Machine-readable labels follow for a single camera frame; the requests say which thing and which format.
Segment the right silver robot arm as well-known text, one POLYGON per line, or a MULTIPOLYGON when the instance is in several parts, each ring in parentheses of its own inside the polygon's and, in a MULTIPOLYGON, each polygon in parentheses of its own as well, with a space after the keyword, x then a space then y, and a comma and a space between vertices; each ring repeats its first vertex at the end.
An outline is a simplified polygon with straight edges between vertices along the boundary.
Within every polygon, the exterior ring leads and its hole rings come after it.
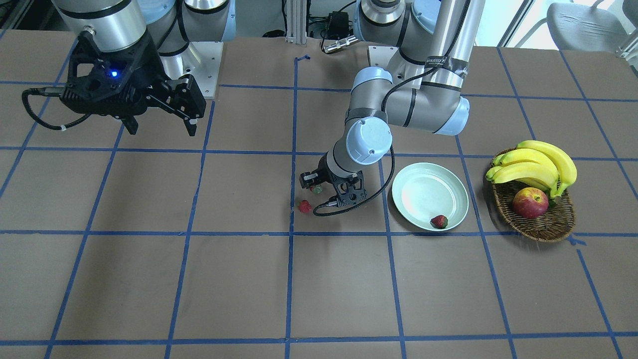
POLYGON ((55 95, 73 112, 111 116, 136 134, 136 116, 160 108, 196 134, 206 100, 197 42, 236 35, 233 0, 55 0, 77 35, 64 88, 55 95))

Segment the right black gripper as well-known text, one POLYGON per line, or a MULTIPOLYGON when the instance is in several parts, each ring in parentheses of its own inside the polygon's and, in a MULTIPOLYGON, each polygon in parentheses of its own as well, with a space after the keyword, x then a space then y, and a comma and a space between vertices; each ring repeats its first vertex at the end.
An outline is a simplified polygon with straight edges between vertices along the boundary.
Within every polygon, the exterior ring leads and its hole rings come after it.
POLYGON ((126 76, 121 75, 117 90, 115 117, 131 136, 139 128, 134 116, 143 114, 148 107, 157 107, 181 118, 189 136, 194 137, 198 120, 203 118, 206 109, 206 100, 195 77, 168 80, 159 55, 145 57, 144 62, 130 68, 126 76))

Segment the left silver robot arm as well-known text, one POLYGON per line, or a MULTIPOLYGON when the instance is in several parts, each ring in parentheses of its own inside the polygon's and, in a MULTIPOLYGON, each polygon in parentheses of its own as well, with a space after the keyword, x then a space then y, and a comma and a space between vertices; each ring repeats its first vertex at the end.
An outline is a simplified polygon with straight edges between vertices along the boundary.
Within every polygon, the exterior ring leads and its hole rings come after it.
POLYGON ((303 188, 358 181, 390 151, 390 126, 456 136, 469 118, 461 89, 484 8, 482 0, 359 0, 355 35, 396 48, 386 66, 358 72, 344 132, 300 175, 303 188))

